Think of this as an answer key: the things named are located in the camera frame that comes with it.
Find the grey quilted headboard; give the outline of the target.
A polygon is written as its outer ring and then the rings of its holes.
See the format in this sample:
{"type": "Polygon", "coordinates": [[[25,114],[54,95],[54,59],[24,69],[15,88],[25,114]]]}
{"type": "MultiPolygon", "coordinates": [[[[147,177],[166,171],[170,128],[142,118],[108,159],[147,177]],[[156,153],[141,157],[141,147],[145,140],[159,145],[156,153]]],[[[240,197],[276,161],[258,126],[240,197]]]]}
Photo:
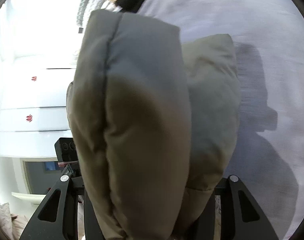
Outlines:
{"type": "Polygon", "coordinates": [[[107,9],[109,5],[113,7],[113,3],[108,0],[81,0],[76,20],[78,34],[83,33],[92,11],[107,9]]]}

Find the lavender floral bedspread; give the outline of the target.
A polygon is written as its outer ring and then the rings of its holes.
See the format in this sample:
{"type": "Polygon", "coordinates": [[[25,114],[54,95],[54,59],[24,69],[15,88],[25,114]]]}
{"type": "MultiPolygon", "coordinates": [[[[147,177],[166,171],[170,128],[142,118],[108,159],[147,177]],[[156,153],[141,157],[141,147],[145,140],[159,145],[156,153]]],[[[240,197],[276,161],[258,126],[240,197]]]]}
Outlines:
{"type": "Polygon", "coordinates": [[[304,218],[304,18],[291,0],[145,0],[138,13],[181,28],[183,42],[228,33],[242,102],[226,174],[239,176],[279,239],[304,218]]]}

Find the white wardrobe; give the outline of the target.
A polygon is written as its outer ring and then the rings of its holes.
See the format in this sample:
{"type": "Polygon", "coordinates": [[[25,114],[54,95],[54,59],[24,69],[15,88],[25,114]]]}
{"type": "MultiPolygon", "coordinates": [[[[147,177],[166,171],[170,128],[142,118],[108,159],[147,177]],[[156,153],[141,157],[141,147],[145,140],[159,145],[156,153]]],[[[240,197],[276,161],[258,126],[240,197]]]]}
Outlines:
{"type": "Polygon", "coordinates": [[[66,92],[81,0],[7,0],[0,9],[0,156],[49,158],[70,137],[66,92]]]}

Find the beige puffer jacket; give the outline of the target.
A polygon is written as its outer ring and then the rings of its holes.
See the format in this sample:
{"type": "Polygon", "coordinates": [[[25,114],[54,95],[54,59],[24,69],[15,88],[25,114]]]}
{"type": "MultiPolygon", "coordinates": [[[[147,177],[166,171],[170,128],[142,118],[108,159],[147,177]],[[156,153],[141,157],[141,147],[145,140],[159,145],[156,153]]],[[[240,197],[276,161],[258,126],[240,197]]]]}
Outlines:
{"type": "Polygon", "coordinates": [[[234,152],[241,89],[232,38],[95,10],[67,118],[106,239],[183,238],[234,152]]]}

